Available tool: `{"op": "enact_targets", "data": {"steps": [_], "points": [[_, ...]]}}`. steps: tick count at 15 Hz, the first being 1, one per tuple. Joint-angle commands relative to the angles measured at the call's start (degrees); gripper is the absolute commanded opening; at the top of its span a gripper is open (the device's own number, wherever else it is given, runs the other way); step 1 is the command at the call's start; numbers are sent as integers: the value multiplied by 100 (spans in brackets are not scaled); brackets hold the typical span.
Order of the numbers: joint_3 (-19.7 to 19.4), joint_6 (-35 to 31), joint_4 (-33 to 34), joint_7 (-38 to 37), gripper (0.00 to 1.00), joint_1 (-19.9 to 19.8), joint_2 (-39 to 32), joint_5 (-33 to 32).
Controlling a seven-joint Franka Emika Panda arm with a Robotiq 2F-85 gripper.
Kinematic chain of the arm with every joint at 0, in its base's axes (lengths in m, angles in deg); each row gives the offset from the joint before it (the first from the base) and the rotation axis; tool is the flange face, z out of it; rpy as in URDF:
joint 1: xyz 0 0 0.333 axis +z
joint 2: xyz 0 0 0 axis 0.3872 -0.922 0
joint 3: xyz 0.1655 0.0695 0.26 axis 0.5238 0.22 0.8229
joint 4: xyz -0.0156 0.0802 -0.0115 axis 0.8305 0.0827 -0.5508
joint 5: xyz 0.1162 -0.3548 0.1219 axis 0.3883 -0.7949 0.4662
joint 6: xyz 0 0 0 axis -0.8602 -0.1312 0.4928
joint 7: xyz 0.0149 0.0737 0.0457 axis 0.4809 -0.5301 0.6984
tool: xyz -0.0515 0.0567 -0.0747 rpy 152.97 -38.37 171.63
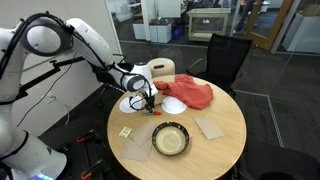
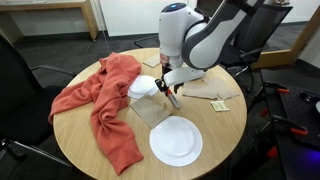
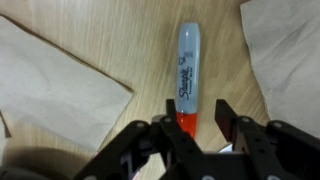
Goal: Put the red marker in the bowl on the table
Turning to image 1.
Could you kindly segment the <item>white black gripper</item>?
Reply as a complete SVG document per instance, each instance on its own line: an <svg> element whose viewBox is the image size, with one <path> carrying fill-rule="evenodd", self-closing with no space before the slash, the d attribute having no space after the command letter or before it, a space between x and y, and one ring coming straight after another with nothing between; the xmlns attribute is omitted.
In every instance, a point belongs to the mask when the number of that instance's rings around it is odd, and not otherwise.
<svg viewBox="0 0 320 180"><path fill-rule="evenodd" d="M141 90L144 99L146 101L145 106L146 106L146 112L153 113L154 112L154 101L155 101L155 95L158 93L158 90L156 86L151 83L151 84L146 84L145 87Z"/></svg>

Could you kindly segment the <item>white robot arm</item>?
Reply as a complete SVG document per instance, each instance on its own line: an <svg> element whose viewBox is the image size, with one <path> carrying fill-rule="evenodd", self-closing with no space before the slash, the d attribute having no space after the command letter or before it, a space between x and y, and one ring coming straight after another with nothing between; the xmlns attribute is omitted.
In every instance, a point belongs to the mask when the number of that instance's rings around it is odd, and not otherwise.
<svg viewBox="0 0 320 180"><path fill-rule="evenodd" d="M0 163L6 180L55 180L63 172L66 155L18 128L12 109L29 88L64 65L85 60L132 96L142 94L145 110L154 108L158 90L148 65L138 63L130 71L120 68L106 40L79 18L64 21L49 12L33 14L12 29L0 29L0 49Z"/></svg>

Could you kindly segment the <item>black robot base board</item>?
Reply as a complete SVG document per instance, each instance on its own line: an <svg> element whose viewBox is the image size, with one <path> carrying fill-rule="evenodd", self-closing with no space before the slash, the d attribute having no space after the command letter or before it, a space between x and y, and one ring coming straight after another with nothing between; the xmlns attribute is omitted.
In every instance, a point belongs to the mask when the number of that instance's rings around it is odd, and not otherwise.
<svg viewBox="0 0 320 180"><path fill-rule="evenodd" d="M94 130L100 143L89 140L77 143L76 138ZM47 145L67 157L67 165L57 180L81 180L81 173L98 160L104 161L101 177L90 180L116 180L112 173L106 145L106 123L103 119L80 116L66 125L54 126L40 136Z"/></svg>

